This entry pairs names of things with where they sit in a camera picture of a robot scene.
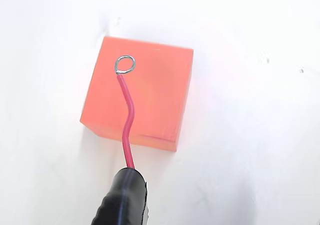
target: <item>bare wire end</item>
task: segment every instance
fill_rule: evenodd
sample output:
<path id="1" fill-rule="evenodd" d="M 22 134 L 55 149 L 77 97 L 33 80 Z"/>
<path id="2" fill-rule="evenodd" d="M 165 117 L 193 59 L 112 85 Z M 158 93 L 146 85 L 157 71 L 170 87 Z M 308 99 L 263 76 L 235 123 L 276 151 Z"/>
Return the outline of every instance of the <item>bare wire end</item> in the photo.
<path id="1" fill-rule="evenodd" d="M 132 60 L 132 66 L 130 67 L 130 69 L 128 70 L 120 70 L 118 69 L 118 65 L 119 65 L 119 62 L 122 60 L 122 59 L 131 59 Z M 136 67 L 136 60 L 133 56 L 130 56 L 130 55 L 124 55 L 124 56 L 121 56 L 119 57 L 116 61 L 115 61 L 115 66 L 114 66 L 114 70 L 115 70 L 115 73 L 118 75 L 118 74 L 127 74 L 127 73 L 130 73 L 131 71 L 133 71 Z"/>

